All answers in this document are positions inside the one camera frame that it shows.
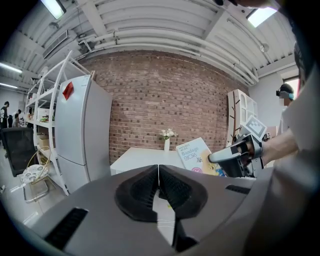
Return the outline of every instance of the white table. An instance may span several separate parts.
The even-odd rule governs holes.
[[[152,165],[170,165],[184,168],[184,165],[175,150],[165,152],[164,150],[159,149],[130,147],[110,166],[111,175]]]

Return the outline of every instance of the book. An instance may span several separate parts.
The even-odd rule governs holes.
[[[208,155],[211,151],[201,137],[176,146],[175,150],[185,169],[202,174],[225,176],[218,163],[209,162]]]

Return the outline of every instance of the flower vase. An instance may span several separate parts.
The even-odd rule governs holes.
[[[164,152],[169,152],[170,148],[170,138],[164,140]]]

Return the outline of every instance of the red brick wall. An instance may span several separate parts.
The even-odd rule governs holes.
[[[201,61],[158,51],[125,51],[81,62],[113,96],[110,161],[130,147],[163,149],[162,129],[178,133],[170,149],[202,137],[211,151],[227,136],[227,93],[248,89]]]

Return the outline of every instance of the refrigerator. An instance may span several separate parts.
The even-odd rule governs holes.
[[[66,99],[63,92],[72,82]],[[79,76],[60,86],[55,108],[55,145],[59,169],[69,193],[88,182],[111,176],[109,126],[112,96],[91,80]]]

